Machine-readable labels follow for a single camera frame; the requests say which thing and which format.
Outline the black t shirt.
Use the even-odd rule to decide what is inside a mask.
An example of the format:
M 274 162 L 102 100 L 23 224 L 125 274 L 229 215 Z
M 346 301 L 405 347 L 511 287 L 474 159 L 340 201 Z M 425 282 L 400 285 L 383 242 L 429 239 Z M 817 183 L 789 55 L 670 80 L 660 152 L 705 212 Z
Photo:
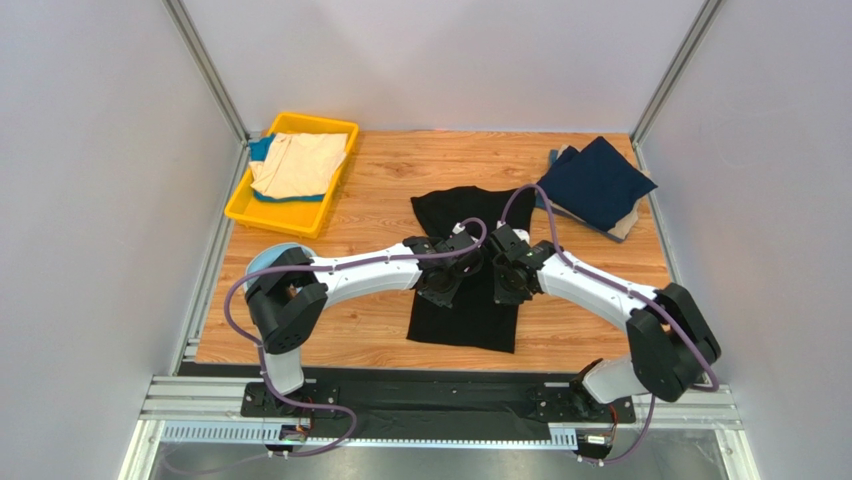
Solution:
M 430 237 L 449 237 L 456 223 L 482 220 L 493 231 L 514 191 L 489 191 L 476 186 L 455 187 L 413 197 L 413 213 Z M 464 279 L 452 306 L 438 306 L 417 295 L 412 304 L 407 338 L 421 343 L 515 351 L 518 308 L 494 302 L 493 256 L 482 250 L 483 265 Z

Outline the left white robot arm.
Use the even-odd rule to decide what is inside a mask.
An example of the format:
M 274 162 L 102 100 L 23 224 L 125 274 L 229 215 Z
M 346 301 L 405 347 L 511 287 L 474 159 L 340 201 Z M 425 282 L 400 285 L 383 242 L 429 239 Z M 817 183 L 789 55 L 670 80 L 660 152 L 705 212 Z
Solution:
M 300 247 L 285 250 L 244 291 L 271 388 L 287 395 L 303 386 L 301 346 L 326 308 L 404 290 L 450 307 L 461 281 L 481 265 L 481 244 L 459 226 L 445 240 L 409 237 L 384 250 L 349 257 L 308 256 Z

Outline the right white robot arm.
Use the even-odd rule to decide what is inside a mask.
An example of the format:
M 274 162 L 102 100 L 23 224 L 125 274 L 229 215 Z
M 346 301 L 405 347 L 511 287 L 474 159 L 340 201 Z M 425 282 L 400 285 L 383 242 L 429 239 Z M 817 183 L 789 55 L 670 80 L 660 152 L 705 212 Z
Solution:
M 486 246 L 493 259 L 494 300 L 521 305 L 549 295 L 578 305 L 608 321 L 628 340 L 628 354 L 595 360 L 572 381 L 589 406 L 651 394 L 677 401 L 703 377 L 722 350 L 690 292 L 677 283 L 664 288 L 628 282 L 560 250 L 550 241 L 530 245 L 523 230 L 500 224 Z

